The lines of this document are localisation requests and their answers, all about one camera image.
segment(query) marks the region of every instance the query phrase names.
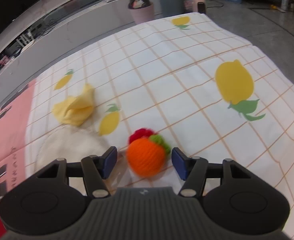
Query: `crocheted toy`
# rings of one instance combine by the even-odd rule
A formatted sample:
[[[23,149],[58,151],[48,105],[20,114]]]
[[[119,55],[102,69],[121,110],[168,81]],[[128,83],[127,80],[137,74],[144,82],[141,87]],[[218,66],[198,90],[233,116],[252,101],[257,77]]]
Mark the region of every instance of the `crocheted toy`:
[[[170,146],[153,130],[142,128],[129,137],[127,160],[131,169],[140,177],[148,178],[160,172]]]

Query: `pink trash can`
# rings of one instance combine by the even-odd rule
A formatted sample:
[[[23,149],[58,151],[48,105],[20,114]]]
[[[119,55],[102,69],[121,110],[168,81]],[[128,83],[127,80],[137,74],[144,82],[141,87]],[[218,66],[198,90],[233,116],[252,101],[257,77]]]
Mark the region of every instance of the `pink trash can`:
[[[154,20],[154,4],[138,9],[129,9],[136,24]]]

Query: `yellow lemon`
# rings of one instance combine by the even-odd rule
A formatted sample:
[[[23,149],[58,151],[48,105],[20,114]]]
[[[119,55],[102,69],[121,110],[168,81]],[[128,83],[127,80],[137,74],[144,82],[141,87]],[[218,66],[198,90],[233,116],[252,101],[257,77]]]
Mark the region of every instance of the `yellow lemon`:
[[[71,79],[73,73],[74,71],[72,69],[68,70],[66,75],[56,83],[54,90],[61,89],[62,87],[64,87]]]
[[[224,62],[216,70],[215,80],[223,99],[233,105],[248,99],[254,92],[254,81],[239,60]]]
[[[179,25],[186,25],[187,23],[189,23],[190,18],[188,16],[185,17],[179,17],[176,19],[172,19],[171,22],[173,23],[173,25],[179,26]]]
[[[108,105],[111,106],[106,112],[110,112],[106,115],[99,126],[99,135],[107,135],[112,133],[119,124],[119,109],[116,104]]]

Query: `cable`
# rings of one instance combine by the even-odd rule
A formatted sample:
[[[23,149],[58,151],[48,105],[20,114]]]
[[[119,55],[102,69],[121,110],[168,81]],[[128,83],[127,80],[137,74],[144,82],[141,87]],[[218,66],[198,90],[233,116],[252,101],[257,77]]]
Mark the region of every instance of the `cable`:
[[[259,14],[260,16],[263,16],[264,18],[266,18],[267,20],[273,22],[274,24],[276,24],[278,27],[282,28],[284,31],[286,31],[287,33],[289,33],[291,36],[294,37],[294,34],[292,34],[289,30],[285,29],[283,26],[281,26],[280,24],[276,23],[275,21],[267,18],[265,15],[257,12],[257,11],[254,11],[254,10],[271,10],[270,8],[248,8],[249,10],[255,12],[256,14]]]
[[[209,6],[209,7],[207,7],[207,9],[208,9],[208,8],[221,8],[221,7],[223,7],[223,6],[225,5],[223,2],[220,2],[220,1],[216,1],[216,0],[210,0],[210,1],[218,2],[218,3],[220,3],[221,5],[220,5],[220,6]]]

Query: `checkered tablecloth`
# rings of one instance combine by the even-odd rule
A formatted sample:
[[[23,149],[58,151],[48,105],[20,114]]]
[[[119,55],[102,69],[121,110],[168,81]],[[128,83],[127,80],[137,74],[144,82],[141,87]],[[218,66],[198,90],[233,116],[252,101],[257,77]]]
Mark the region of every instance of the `checkered tablecloth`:
[[[104,136],[119,151],[136,129],[151,128],[171,147],[188,156],[201,156],[212,163],[233,158],[282,192],[291,207],[284,231],[294,237],[294,85],[277,66],[249,41],[230,33],[206,15],[191,13],[187,28],[179,28],[168,17],[136,25],[108,36],[64,58],[42,73],[33,89],[31,110],[25,129],[26,177],[47,136],[60,124],[51,109],[68,96],[77,96],[85,83],[95,87],[95,113],[85,129],[98,131],[108,105],[120,108],[116,130]],[[260,99],[248,122],[222,99],[215,71],[226,61],[238,59],[255,82],[249,100]],[[68,84],[54,90],[69,69]],[[15,153],[9,152],[6,158]],[[151,179],[137,177],[120,158],[108,183],[116,187],[171,186],[183,184],[170,160]],[[205,191],[219,185],[208,179]]]

